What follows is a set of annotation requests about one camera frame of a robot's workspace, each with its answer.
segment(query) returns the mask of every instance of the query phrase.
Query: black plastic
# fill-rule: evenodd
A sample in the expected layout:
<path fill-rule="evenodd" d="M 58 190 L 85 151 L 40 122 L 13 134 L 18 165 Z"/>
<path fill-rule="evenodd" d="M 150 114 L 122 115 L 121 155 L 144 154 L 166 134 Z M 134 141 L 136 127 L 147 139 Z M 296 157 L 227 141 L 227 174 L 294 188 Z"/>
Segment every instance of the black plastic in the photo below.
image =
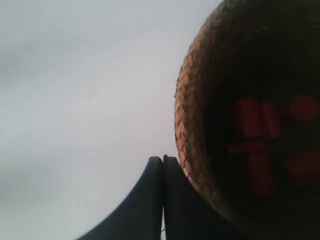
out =
<path fill-rule="evenodd" d="M 162 160 L 150 157 L 124 201 L 78 240 L 159 240 L 163 216 L 162 176 Z"/>
<path fill-rule="evenodd" d="M 163 159 L 164 223 L 167 240 L 243 240 L 189 183 L 175 157 Z"/>

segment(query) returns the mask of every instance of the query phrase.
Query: wicker basket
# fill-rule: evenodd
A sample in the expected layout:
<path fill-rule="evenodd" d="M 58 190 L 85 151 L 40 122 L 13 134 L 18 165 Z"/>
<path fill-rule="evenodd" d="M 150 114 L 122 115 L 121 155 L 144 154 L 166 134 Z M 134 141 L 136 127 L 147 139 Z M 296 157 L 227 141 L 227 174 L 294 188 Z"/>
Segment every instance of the wicker basket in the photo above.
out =
<path fill-rule="evenodd" d="M 320 100 L 319 64 L 320 1 L 225 0 L 199 30 L 180 69 L 175 138 L 183 172 L 215 211 L 255 239 L 320 239 L 320 207 L 308 208 L 311 199 L 320 201 L 320 191 L 308 200 L 282 196 L 269 203 L 269 217 L 254 216 L 258 208 L 241 194 L 234 166 L 209 153 L 208 139 L 219 145 L 221 136 L 217 127 L 208 130 L 208 121 L 215 123 L 208 107 L 301 90 Z"/>

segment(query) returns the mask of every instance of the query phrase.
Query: red block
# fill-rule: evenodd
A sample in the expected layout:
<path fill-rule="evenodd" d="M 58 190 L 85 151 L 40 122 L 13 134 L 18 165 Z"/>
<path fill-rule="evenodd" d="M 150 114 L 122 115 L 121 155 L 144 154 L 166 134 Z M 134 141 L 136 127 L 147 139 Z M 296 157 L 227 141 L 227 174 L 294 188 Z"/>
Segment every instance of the red block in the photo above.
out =
<path fill-rule="evenodd" d="M 255 138 L 265 134 L 262 106 L 258 99 L 248 98 L 234 103 L 233 118 L 237 138 Z"/>
<path fill-rule="evenodd" d="M 282 161 L 298 186 L 320 179 L 320 146 L 300 151 Z"/>
<path fill-rule="evenodd" d="M 273 103 L 262 105 L 262 111 L 266 127 L 266 135 L 269 140 L 282 138 L 283 131 L 280 125 L 280 118 L 276 106 Z"/>
<path fill-rule="evenodd" d="M 248 156 L 244 162 L 245 181 L 256 197 L 270 197 L 277 193 L 270 159 L 266 153 Z"/>
<path fill-rule="evenodd" d="M 283 123 L 310 122 L 318 117 L 319 106 L 311 96 L 296 95 L 280 109 L 279 114 Z"/>
<path fill-rule="evenodd" d="M 228 145 L 226 147 L 229 156 L 252 155 L 264 152 L 266 144 L 262 139 L 252 139 L 238 144 Z"/>

